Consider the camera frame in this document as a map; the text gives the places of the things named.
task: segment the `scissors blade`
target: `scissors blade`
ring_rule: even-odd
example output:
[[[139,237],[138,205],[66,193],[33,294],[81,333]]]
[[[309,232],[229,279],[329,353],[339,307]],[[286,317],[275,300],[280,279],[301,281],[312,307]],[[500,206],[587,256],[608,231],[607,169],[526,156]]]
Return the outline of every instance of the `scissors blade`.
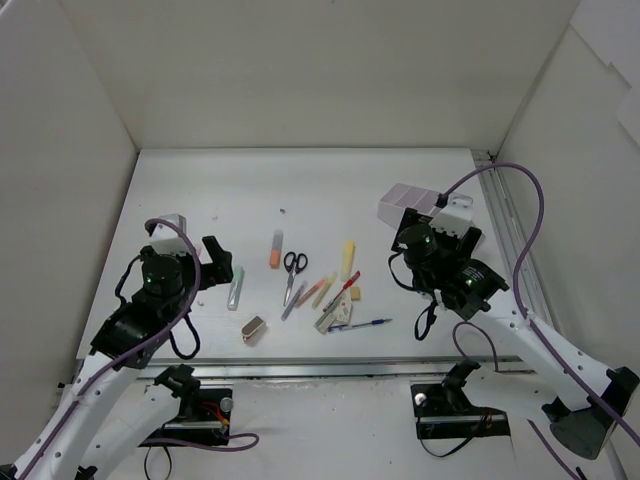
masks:
[[[293,280],[295,279],[295,277],[296,275],[294,273],[294,270],[291,270],[291,273],[289,274],[289,278],[287,280],[287,290],[284,292],[284,303],[282,304],[283,307],[287,306],[289,297],[291,297],[291,290],[293,290]]]

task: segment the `scissors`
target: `scissors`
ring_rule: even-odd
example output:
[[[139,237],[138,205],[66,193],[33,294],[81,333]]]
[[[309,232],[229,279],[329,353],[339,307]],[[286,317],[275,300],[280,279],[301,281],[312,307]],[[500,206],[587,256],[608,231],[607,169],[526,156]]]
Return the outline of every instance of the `scissors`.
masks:
[[[287,280],[287,291],[284,293],[284,303],[286,306],[291,297],[291,290],[293,289],[293,282],[296,275],[307,268],[307,256],[304,253],[289,252],[284,256],[284,268],[289,272],[289,279]]]

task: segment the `black scissors handle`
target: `black scissors handle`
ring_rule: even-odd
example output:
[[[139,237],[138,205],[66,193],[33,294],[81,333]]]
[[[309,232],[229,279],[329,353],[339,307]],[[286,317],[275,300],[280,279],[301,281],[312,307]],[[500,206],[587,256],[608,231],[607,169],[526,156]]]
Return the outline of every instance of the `black scissors handle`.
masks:
[[[307,256],[304,253],[296,254],[295,252],[289,252],[284,256],[284,268],[287,272],[291,272],[295,268],[296,274],[307,268]]]

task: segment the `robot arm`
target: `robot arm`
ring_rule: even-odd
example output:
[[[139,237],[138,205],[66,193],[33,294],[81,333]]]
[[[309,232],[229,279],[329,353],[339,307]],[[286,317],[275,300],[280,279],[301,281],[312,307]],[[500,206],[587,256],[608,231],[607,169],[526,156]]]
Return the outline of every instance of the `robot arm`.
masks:
[[[168,332],[163,332],[189,312],[194,289],[233,278],[231,253],[215,237],[202,239],[212,262],[200,265],[193,245],[185,243],[185,223],[179,215],[151,222],[150,246],[141,251],[143,287],[105,321],[49,424],[13,466],[0,469],[0,478],[106,478],[149,433],[176,416],[181,399],[199,388],[192,369],[171,367],[156,379],[137,412],[97,434],[118,398],[166,342]]]
[[[498,348],[509,344],[544,380],[509,377],[466,359],[443,381],[447,398],[456,405],[498,408],[549,425],[566,448],[581,457],[596,458],[616,424],[569,377],[532,325],[619,415],[625,413],[640,380],[626,367],[612,370],[589,357],[535,314],[529,312],[524,318],[518,313],[504,279],[471,258],[482,235],[471,225],[471,199],[452,195],[448,203],[439,206],[442,210],[433,217],[413,209],[405,211],[392,250],[403,256],[413,283],[401,286],[440,308],[453,310],[465,321],[473,318]]]

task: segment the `white wall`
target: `white wall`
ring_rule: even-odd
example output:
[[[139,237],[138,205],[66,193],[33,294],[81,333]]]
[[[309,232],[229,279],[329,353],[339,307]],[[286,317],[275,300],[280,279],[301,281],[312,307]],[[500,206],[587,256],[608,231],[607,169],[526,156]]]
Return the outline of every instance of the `white wall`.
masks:
[[[55,0],[0,11],[0,464],[52,413],[135,161]]]
[[[577,0],[61,0],[141,148],[496,149]]]
[[[533,258],[556,323],[586,352],[640,373],[640,147],[617,118],[629,90],[569,28],[499,159],[542,182],[547,210]],[[508,183],[531,228],[533,189],[517,173]],[[636,429],[638,403],[629,416]],[[638,478],[637,447],[621,430],[614,440]]]

